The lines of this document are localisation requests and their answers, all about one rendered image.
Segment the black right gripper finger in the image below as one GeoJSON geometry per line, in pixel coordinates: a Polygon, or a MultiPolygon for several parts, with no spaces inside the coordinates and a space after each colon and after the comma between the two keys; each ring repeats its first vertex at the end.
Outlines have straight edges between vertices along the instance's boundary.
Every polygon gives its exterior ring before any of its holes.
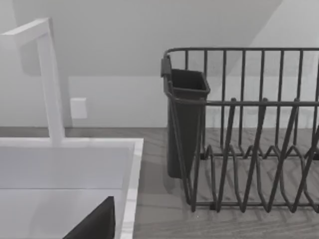
{"type": "Polygon", "coordinates": [[[115,239],[114,196],[108,196],[62,239],[115,239]]]}

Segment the white sink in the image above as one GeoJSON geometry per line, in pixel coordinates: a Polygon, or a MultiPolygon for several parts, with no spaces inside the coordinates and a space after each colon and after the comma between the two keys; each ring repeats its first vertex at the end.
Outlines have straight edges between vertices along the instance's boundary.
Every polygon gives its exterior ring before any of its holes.
{"type": "Polygon", "coordinates": [[[0,239],[62,239],[114,196],[115,239],[133,239],[141,138],[0,147],[0,239]]]}

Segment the dark grey utensil cup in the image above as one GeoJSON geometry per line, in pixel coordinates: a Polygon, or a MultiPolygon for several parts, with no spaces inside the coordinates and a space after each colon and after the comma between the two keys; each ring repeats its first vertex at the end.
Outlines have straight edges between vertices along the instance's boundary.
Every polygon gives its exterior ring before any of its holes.
{"type": "MultiPolygon", "coordinates": [[[[208,81],[205,75],[200,71],[172,69],[171,80],[174,95],[177,98],[206,100],[210,93],[208,81]]],[[[186,173],[189,175],[197,145],[197,126],[199,122],[198,115],[200,113],[200,106],[176,103],[176,110],[186,173]]],[[[168,105],[167,133],[167,173],[171,178],[180,179],[181,171],[170,105],[168,105]]]]}

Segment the tall white tap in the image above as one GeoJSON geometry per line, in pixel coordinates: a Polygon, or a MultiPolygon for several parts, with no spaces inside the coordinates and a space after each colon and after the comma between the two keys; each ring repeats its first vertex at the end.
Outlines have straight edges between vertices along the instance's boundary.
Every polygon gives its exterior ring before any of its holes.
{"type": "Polygon", "coordinates": [[[61,91],[50,18],[38,18],[0,35],[0,46],[16,49],[37,42],[49,137],[0,137],[0,147],[60,147],[65,140],[61,91]]]}

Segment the white wall socket plate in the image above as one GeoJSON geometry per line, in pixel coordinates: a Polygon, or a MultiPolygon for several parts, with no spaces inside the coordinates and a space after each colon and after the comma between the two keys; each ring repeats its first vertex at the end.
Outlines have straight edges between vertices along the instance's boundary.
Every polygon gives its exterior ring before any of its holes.
{"type": "Polygon", "coordinates": [[[72,119],[81,120],[87,118],[87,99],[71,98],[70,109],[72,119]]]}

